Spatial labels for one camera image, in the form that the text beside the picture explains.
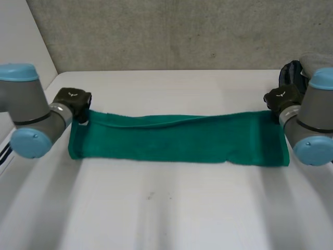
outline light blue joint cap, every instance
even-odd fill
[[[333,90],[333,68],[318,69],[313,74],[309,85],[319,90]]]
[[[306,165],[324,165],[333,160],[333,140],[327,136],[310,136],[296,143],[293,151]]]
[[[0,80],[8,82],[30,82],[38,79],[38,74],[32,64],[0,65]]]
[[[25,158],[40,158],[52,147],[49,137],[37,129],[21,128],[10,138],[10,147]]]

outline gray wall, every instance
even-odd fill
[[[332,0],[27,0],[59,73],[280,69],[333,51]]]

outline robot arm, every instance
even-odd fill
[[[8,112],[16,126],[10,146],[23,157],[44,156],[73,118],[86,122],[91,97],[83,90],[62,88],[48,105],[33,65],[0,65],[0,112]]]
[[[294,85],[285,85],[264,100],[302,163],[320,166],[333,161],[333,68],[315,72],[304,98]]]

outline black ring band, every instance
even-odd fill
[[[308,130],[311,130],[313,132],[318,132],[318,133],[321,133],[321,134],[331,134],[331,133],[333,133],[333,129],[317,129],[317,128],[314,128],[314,127],[311,127],[309,125],[304,124],[299,119],[297,119],[297,124],[306,128],[306,129],[308,129]]]
[[[24,125],[29,125],[29,124],[33,124],[33,123],[36,123],[36,122],[43,121],[43,120],[49,118],[50,116],[51,116],[51,114],[49,112],[46,115],[44,115],[42,117],[39,117],[37,119],[33,119],[33,120],[30,120],[30,121],[13,121],[13,123],[17,126],[24,126]]]

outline white table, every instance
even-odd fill
[[[91,109],[128,116],[266,109],[278,70],[67,72]],[[293,154],[286,168],[71,160],[70,129],[39,160],[0,176],[0,249],[333,249],[333,171]]]

